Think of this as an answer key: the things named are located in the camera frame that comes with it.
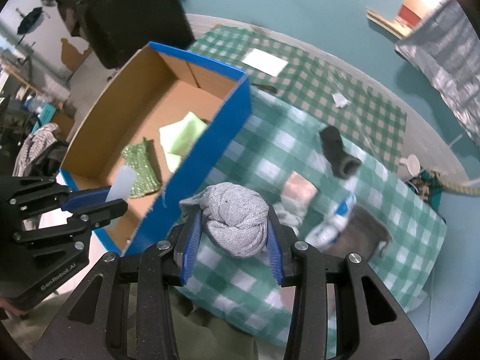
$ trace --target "metal screw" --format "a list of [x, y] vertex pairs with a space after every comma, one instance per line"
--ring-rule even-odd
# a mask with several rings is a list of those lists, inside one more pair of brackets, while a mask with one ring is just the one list
[[350, 253], [349, 260], [352, 261], [352, 263], [354, 264], [358, 264], [360, 261], [362, 261], [362, 257], [359, 254]]
[[157, 248], [159, 248], [161, 251], [166, 251], [170, 247], [170, 245], [170, 242], [166, 239], [157, 242]]
[[308, 249], [308, 243], [304, 241], [297, 241], [295, 242], [294, 246], [295, 246], [295, 249], [298, 249], [300, 251], [305, 251]]
[[108, 251], [103, 255], [103, 261], [110, 262], [117, 258], [117, 254], [112, 251]]

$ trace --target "gray cloth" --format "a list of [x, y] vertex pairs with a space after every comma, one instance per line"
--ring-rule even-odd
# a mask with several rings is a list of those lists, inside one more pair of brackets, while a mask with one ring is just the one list
[[480, 40], [457, 0], [445, 0], [396, 50], [426, 75], [480, 147]]
[[232, 256], [250, 257], [265, 246], [268, 205], [257, 192], [232, 183], [209, 186], [180, 202], [184, 218], [195, 204], [207, 235]]
[[40, 127], [34, 134], [31, 133], [22, 148], [18, 153], [15, 161], [15, 168], [13, 169], [13, 176], [28, 176], [30, 172], [30, 165], [57, 139], [54, 133], [59, 129], [55, 123], [47, 123]]

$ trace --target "blue cardboard side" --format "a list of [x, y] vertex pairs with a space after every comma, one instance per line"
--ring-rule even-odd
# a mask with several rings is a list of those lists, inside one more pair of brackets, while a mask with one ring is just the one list
[[[77, 184], [74, 179], [71, 177], [71, 174], [68, 170], [60, 169], [60, 174], [67, 183], [67, 185], [72, 188], [74, 191], [78, 191]], [[122, 254], [122, 251], [115, 245], [108, 233], [104, 228], [99, 228], [94, 230], [94, 233], [102, 243], [103, 247], [108, 251], [114, 251], [115, 253]]]
[[177, 49], [166, 44], [149, 42], [151, 48], [155, 51], [168, 56], [173, 56], [175, 58], [183, 59], [185, 61], [191, 62], [195, 65], [201, 66], [215, 73], [221, 74], [222, 76], [228, 77], [229, 79], [239, 81], [245, 75], [245, 72], [237, 69], [236, 67], [230, 66], [226, 63], [216, 61], [214, 59], [205, 57], [203, 55], [195, 54], [194, 52]]
[[126, 255], [143, 252], [167, 236], [181, 214], [179, 201], [197, 192], [250, 114], [250, 83], [245, 75], [140, 223]]

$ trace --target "green checkered tablecloth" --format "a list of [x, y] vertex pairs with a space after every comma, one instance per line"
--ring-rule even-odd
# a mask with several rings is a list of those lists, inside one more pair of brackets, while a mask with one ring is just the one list
[[[244, 64], [245, 55], [255, 48], [289, 64], [277, 77]], [[197, 39], [190, 50], [248, 72], [252, 83], [275, 87], [276, 97], [337, 127], [388, 170], [397, 171], [407, 115], [341, 69], [297, 47], [234, 27], [214, 28]], [[332, 94], [337, 92], [351, 101], [347, 108], [335, 107]]]
[[[392, 236], [385, 256], [371, 266], [400, 305], [408, 310], [434, 266], [446, 225], [384, 165], [348, 140], [346, 150], [363, 161], [344, 181], [333, 177], [322, 155], [316, 118], [252, 88], [252, 114], [208, 175], [201, 190], [224, 181], [261, 194], [269, 204], [280, 201], [283, 185], [295, 171], [319, 193], [299, 228], [300, 239], [332, 212], [347, 195], [384, 223]], [[238, 328], [284, 345], [290, 313], [282, 305], [266, 252], [239, 259], [223, 252], [204, 234], [193, 277], [180, 288], [187, 297]], [[335, 320], [329, 321], [330, 354], [335, 346]]]

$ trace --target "blue box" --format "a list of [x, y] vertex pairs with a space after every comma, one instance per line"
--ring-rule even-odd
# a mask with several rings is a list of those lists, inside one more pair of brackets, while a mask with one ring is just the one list
[[[210, 123], [171, 174], [159, 128], [193, 112]], [[150, 42], [107, 85], [73, 138], [61, 165], [75, 190], [111, 185], [123, 165], [121, 150], [145, 137], [160, 170], [160, 193], [129, 199], [115, 228], [96, 230], [105, 248], [135, 254], [163, 239], [251, 113], [245, 72], [193, 52]]]

